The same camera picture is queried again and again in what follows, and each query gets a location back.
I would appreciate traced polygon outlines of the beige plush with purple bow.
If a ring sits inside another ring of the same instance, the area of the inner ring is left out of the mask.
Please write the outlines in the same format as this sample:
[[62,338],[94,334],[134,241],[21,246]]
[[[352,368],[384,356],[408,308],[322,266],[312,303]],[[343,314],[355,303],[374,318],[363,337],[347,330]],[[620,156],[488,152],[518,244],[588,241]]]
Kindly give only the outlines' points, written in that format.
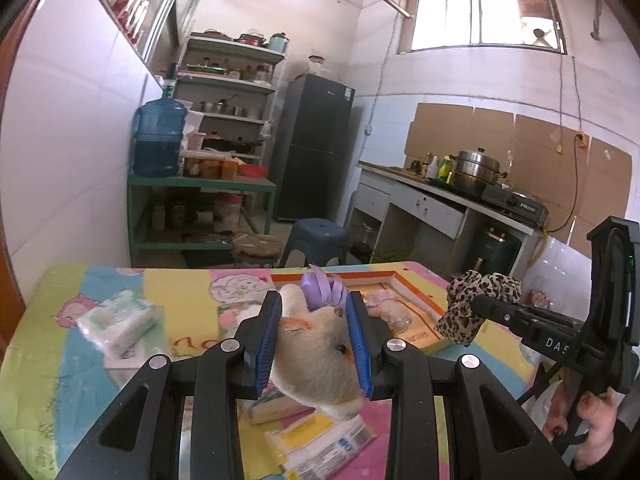
[[335,420],[355,418],[362,393],[346,318],[349,290],[318,266],[283,285],[270,380],[295,402]]

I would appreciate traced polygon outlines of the green white tissue box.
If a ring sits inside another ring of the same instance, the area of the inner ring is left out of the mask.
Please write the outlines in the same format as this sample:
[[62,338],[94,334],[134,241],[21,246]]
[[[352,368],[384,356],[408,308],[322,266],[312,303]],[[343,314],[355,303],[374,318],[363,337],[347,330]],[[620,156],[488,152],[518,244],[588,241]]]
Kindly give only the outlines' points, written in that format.
[[118,358],[104,356],[103,367],[115,386],[121,389],[152,356],[166,354],[167,339],[162,326],[155,325]]

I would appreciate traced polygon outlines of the green white tissue pack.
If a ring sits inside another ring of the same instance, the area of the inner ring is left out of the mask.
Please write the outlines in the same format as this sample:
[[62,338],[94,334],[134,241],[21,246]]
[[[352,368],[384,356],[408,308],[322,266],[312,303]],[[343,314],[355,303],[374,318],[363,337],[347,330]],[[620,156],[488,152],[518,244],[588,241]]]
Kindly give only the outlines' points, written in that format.
[[125,289],[81,315],[76,325],[104,356],[119,359],[163,316],[159,306]]

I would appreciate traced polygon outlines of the dark green air fryer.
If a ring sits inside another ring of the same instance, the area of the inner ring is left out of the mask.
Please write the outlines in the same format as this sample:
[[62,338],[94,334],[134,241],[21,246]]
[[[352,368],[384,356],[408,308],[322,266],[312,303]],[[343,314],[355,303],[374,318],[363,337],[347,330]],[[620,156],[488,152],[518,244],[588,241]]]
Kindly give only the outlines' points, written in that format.
[[521,242],[509,232],[494,226],[483,226],[476,233],[462,266],[482,275],[508,275],[514,265]]

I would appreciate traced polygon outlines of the orange-rimmed cardboard tray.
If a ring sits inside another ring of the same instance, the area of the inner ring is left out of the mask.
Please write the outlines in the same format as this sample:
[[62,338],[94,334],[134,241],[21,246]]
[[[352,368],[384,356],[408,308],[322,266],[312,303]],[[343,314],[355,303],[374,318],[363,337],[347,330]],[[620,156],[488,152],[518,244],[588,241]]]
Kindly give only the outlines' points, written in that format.
[[413,271],[407,263],[328,266],[323,272],[339,278],[351,292],[360,292],[367,308],[393,326],[395,336],[424,353],[431,356],[450,345],[436,330],[446,294],[431,274]]

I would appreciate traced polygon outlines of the yellow white wipes pack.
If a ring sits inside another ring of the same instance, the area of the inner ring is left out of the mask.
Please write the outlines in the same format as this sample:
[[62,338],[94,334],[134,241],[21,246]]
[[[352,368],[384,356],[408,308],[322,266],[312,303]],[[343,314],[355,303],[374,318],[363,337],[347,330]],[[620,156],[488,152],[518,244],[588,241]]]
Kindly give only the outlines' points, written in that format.
[[349,464],[376,433],[360,415],[337,422],[313,412],[284,429],[266,432],[265,438],[283,478],[320,480]]

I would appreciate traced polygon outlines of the pink plush doll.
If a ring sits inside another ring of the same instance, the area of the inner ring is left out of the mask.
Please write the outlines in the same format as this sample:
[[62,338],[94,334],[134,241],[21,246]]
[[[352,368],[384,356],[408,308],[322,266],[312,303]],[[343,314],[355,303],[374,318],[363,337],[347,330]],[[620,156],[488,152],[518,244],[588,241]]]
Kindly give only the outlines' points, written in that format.
[[382,318],[394,334],[408,330],[411,324],[411,313],[398,296],[387,289],[367,292],[364,303],[372,318]]

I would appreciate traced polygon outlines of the black gas stove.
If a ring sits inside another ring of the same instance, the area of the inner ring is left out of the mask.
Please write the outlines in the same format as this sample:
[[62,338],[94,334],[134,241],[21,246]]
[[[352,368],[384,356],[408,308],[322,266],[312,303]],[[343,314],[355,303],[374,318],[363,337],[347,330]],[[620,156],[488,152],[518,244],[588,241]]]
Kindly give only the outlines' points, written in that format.
[[526,195],[492,184],[486,186],[480,198],[519,222],[538,229],[546,225],[548,209]]

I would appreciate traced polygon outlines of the stainless steel steamer pot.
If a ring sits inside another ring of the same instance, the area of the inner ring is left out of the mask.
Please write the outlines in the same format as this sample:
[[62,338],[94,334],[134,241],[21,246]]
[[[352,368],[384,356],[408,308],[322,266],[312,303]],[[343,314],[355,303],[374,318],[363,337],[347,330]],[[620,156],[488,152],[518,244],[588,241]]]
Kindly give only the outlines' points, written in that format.
[[495,185],[500,178],[508,176],[501,171],[500,162],[488,156],[484,148],[476,151],[462,150],[451,158],[454,164],[450,184],[476,197],[480,197],[489,185]]

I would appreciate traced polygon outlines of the white plastic bucket red lid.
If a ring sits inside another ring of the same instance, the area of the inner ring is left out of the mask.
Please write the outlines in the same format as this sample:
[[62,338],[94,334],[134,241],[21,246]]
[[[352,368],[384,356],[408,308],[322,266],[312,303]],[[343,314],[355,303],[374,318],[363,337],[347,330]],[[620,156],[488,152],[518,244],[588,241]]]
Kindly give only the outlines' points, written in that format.
[[239,229],[243,196],[217,193],[214,201],[214,229],[217,233],[234,233]]

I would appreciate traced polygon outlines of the green detergent bottle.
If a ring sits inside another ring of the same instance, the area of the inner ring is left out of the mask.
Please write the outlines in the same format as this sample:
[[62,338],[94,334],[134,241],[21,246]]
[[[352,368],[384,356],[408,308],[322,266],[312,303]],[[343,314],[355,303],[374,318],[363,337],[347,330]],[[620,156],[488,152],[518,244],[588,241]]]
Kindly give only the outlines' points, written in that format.
[[439,182],[448,183],[450,179],[451,170],[452,170],[452,159],[449,155],[446,155],[442,159],[442,163],[438,168],[437,180],[439,180]]

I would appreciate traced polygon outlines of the green metal table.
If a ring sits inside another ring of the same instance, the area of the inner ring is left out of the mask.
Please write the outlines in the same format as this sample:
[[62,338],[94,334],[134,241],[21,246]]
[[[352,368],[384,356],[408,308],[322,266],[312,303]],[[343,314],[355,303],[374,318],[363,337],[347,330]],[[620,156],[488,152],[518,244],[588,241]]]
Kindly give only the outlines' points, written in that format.
[[231,252],[231,235],[220,230],[222,200],[237,197],[244,202],[246,196],[262,196],[267,205],[262,226],[256,226],[245,207],[235,219],[250,232],[268,234],[277,194],[277,185],[266,178],[208,180],[132,174],[127,179],[130,262],[141,266],[151,252]]

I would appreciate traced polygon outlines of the red plastic basin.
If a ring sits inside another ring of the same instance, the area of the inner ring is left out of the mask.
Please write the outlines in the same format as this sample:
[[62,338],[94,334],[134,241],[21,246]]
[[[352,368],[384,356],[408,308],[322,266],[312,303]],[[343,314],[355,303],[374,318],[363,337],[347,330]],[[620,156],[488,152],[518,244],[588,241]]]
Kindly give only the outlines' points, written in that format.
[[239,174],[250,178],[265,178],[268,176],[269,170],[266,167],[252,164],[243,164],[239,166]]

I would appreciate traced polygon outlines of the blue water jug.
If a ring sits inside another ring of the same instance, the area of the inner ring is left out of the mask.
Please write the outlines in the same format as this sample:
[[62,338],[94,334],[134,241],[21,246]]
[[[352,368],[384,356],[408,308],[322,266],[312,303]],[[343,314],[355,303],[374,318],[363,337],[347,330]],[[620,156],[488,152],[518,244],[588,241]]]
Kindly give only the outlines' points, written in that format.
[[168,82],[159,99],[134,113],[131,171],[136,176],[164,178],[178,172],[188,110],[174,99],[174,90],[175,84]]

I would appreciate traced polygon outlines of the black refrigerator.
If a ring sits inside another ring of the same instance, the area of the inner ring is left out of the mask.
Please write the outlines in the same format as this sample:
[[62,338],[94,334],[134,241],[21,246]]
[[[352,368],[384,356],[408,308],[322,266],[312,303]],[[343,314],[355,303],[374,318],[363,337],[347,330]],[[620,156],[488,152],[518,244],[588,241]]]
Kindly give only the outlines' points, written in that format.
[[278,187],[277,220],[332,214],[352,149],[348,123],[354,97],[353,88],[317,75],[288,85],[269,173]]

